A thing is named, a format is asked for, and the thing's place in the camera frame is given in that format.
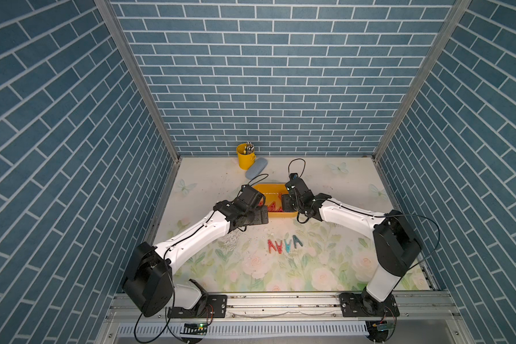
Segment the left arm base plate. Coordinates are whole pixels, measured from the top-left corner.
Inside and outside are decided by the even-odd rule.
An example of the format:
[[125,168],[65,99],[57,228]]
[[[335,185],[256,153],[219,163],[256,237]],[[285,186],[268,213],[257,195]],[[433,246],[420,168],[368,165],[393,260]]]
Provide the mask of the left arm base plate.
[[189,297],[176,295],[173,307],[169,305],[169,318],[225,318],[227,307],[227,295],[212,294],[202,295],[196,301],[190,301]]

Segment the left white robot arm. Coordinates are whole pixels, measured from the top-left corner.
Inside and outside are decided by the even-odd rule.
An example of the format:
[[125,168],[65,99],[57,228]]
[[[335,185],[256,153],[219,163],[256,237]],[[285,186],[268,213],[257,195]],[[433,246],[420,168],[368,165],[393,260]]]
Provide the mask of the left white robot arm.
[[143,316],[156,315],[167,305],[200,315],[209,293],[196,281],[175,285],[173,276],[179,268],[213,241],[233,232],[268,223],[263,193],[244,185],[232,201],[221,201],[213,210],[184,232],[155,245],[138,245],[129,261],[122,289]]

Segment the yellow storage box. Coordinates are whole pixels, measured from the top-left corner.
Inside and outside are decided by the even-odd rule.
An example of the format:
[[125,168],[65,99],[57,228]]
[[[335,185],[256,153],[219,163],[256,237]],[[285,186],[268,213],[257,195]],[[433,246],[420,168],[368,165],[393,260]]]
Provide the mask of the yellow storage box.
[[258,183],[254,185],[253,188],[264,195],[265,198],[260,201],[259,205],[265,205],[267,207],[268,217],[270,219],[295,218],[297,216],[297,212],[286,212],[282,205],[283,196],[288,195],[284,184]]

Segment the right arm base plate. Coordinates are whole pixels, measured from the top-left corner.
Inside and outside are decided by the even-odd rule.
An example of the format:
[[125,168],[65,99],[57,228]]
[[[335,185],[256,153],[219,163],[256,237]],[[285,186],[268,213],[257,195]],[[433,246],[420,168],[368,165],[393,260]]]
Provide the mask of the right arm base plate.
[[365,290],[362,293],[342,292],[338,295],[344,318],[400,316],[396,299],[390,293],[385,301],[377,301]]

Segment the red clothespin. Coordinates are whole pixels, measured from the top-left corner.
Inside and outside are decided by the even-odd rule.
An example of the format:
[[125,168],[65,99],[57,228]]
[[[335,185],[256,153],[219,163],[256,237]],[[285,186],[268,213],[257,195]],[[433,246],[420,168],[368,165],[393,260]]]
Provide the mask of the red clothespin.
[[281,242],[278,242],[278,241],[275,241],[275,247],[276,247],[276,251],[281,255],[283,253],[283,249],[285,247],[283,241]]
[[267,245],[268,245],[269,253],[271,253],[272,251],[277,252],[276,245],[274,243],[272,243],[272,241],[270,239],[268,239]]

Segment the teal clothespin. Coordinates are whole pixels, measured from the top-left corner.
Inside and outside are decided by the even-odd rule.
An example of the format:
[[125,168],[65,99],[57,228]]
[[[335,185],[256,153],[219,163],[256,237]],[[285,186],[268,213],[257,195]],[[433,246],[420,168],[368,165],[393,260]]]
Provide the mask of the teal clothespin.
[[298,247],[303,247],[303,243],[296,235],[292,236],[292,242],[295,249],[297,249]]

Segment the light blue clothespin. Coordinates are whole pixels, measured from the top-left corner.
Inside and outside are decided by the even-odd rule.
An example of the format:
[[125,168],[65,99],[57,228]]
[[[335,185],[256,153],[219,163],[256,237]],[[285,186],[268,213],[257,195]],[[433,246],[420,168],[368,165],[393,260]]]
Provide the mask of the light blue clothespin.
[[285,239],[284,240],[284,245],[285,245],[285,252],[287,254],[289,254],[290,251],[291,251],[291,248],[292,248],[292,239],[288,239],[288,240]]

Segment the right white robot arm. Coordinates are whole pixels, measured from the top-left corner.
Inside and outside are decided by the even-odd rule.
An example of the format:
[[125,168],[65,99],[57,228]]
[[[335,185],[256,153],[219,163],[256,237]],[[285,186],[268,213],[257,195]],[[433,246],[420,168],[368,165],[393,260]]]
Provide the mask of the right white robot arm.
[[327,194],[314,194],[297,173],[289,175],[285,188],[286,205],[303,215],[305,221],[314,219],[344,226],[373,242],[378,266],[361,294],[362,303],[377,306],[385,302],[422,251],[407,215],[395,209],[389,213],[367,211]]

